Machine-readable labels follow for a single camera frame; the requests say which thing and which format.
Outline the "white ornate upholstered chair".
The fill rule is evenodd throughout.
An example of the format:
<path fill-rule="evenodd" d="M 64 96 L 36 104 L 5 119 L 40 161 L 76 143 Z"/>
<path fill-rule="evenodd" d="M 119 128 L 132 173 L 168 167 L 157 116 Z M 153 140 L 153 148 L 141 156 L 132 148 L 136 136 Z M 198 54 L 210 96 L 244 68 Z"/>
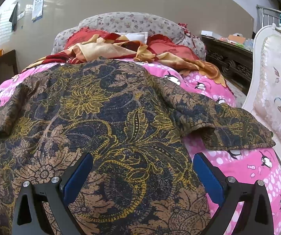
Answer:
<path fill-rule="evenodd" d="M 281 24 L 261 28 L 253 43 L 253 69 L 243 109 L 273 132 L 281 164 Z"/>

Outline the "dark carved wooden cabinet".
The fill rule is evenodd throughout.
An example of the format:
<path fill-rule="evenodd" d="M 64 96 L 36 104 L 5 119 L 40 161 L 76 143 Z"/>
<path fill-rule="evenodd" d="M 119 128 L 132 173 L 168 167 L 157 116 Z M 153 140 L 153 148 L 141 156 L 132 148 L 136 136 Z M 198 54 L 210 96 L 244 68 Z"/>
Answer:
<path fill-rule="evenodd" d="M 253 53 L 217 39 L 201 36 L 206 61 L 216 65 L 222 75 L 243 94 L 248 94 L 253 71 Z"/>

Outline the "red and gold satin quilt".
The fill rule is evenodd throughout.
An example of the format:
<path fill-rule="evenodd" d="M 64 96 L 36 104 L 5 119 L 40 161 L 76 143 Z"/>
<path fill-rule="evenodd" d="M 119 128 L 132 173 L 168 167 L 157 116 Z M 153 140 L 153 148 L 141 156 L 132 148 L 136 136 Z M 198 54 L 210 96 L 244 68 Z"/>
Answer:
<path fill-rule="evenodd" d="M 66 42 L 65 49 L 45 56 L 27 66 L 23 71 L 47 63 L 80 64 L 93 61 L 98 57 L 108 59 L 129 58 L 137 62 L 158 62 L 175 69 L 182 75 L 199 71 L 215 83 L 226 87 L 226 81 L 219 69 L 206 61 L 199 60 L 187 46 L 177 45 L 162 34 L 155 34 L 147 42 L 130 40 L 126 35 L 109 33 L 103 30 L 81 28 L 72 34 Z"/>

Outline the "white small pillow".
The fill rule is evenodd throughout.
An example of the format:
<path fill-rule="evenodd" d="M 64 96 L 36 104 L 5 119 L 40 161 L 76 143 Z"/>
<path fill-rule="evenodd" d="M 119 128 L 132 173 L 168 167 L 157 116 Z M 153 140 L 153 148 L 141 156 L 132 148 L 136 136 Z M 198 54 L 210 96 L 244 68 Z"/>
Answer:
<path fill-rule="evenodd" d="M 139 32 L 139 33 L 121 33 L 118 32 L 120 36 L 125 36 L 130 41 L 140 41 L 143 44 L 147 44 L 148 32 Z"/>

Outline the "grey floral pillow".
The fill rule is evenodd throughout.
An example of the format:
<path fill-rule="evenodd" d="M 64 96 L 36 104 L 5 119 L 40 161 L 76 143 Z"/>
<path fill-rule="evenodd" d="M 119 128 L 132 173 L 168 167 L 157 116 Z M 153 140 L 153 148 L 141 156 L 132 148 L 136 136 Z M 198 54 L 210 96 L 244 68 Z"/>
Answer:
<path fill-rule="evenodd" d="M 189 47 L 200 60 L 206 59 L 204 42 L 191 34 L 186 24 L 175 23 L 154 14 L 141 12 L 110 12 L 83 19 L 76 27 L 57 34 L 51 53 L 55 54 L 62 51 L 67 40 L 84 27 L 117 33 L 147 32 L 149 36 L 162 34 L 177 45 Z"/>

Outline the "dark cloth hanging on wall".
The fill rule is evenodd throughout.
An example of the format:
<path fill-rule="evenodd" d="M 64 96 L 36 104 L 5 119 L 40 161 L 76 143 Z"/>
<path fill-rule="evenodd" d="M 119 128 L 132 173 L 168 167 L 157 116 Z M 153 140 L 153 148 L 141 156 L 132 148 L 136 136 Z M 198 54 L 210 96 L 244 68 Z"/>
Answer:
<path fill-rule="evenodd" d="M 17 17 L 18 17 L 18 3 L 14 6 L 9 22 L 11 23 L 11 31 L 15 32 L 17 28 Z"/>

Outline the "wall poster calendar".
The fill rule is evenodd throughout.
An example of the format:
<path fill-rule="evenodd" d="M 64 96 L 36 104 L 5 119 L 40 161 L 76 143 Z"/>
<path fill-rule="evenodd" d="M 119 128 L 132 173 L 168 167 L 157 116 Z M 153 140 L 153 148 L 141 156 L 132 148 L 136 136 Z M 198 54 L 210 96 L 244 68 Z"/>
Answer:
<path fill-rule="evenodd" d="M 35 22 L 43 16 L 44 0 L 33 0 L 32 21 Z"/>

